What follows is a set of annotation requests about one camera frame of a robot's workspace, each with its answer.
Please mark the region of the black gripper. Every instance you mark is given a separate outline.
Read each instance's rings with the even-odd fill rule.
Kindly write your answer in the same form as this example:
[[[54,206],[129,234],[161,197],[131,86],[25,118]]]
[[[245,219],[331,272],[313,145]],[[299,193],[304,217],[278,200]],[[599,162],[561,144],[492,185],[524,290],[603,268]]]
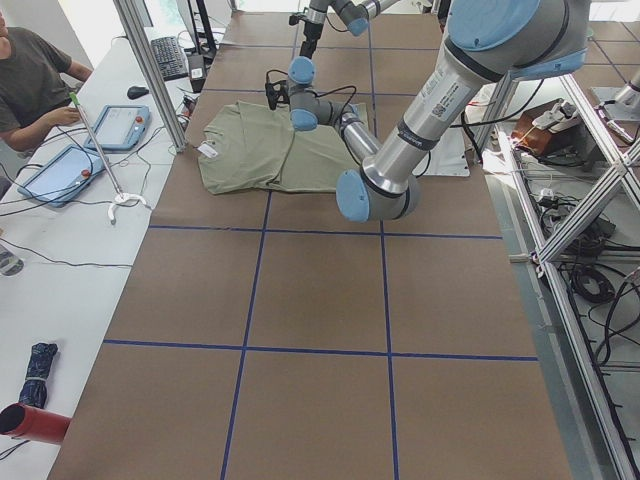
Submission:
[[[311,59],[317,48],[318,41],[321,38],[323,25],[313,23],[309,20],[304,21],[304,40],[300,47],[299,55]]]

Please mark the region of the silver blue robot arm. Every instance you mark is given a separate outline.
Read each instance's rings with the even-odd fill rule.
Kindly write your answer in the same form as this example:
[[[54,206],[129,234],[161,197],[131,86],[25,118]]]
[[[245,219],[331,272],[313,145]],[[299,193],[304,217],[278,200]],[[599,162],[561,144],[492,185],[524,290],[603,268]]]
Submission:
[[[311,58],[321,38],[328,10],[332,9],[342,21],[346,30],[353,36],[364,33],[371,21],[385,10],[395,5],[397,0],[368,0],[355,4],[347,0],[313,0],[302,12],[291,14],[289,24],[304,23],[304,40],[300,47],[300,56]]]
[[[313,91],[311,56],[329,10],[358,36],[390,5],[312,1],[292,18],[304,22],[305,39],[288,68],[290,120],[297,131],[334,127],[358,159],[359,168],[342,173],[336,186],[339,210],[354,222],[395,220],[415,209],[414,169],[483,86],[507,74],[537,80],[572,73],[587,51],[587,1],[454,1],[433,73],[379,142],[349,104],[322,100]]]

